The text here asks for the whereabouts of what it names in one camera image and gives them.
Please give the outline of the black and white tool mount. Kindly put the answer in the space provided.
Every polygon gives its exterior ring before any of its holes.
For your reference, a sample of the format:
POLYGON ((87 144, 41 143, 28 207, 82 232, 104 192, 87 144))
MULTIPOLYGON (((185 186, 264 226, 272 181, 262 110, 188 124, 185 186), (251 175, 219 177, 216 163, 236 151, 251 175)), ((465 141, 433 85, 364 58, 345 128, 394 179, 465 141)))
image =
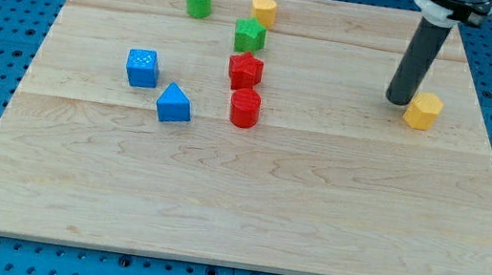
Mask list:
POLYGON ((492 0, 414 0, 423 17, 433 25, 453 28, 462 23, 480 28, 492 17, 492 0))

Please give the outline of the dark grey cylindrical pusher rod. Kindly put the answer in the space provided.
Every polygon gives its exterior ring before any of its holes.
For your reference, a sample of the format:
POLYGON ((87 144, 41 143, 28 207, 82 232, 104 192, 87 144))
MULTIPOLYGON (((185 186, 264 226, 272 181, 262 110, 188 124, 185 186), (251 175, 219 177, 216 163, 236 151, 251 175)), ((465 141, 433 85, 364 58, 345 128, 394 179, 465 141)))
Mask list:
POLYGON ((438 27, 426 18, 419 20, 409 46, 387 87, 385 96, 390 103, 396 106, 410 103, 449 33, 449 28, 438 27))

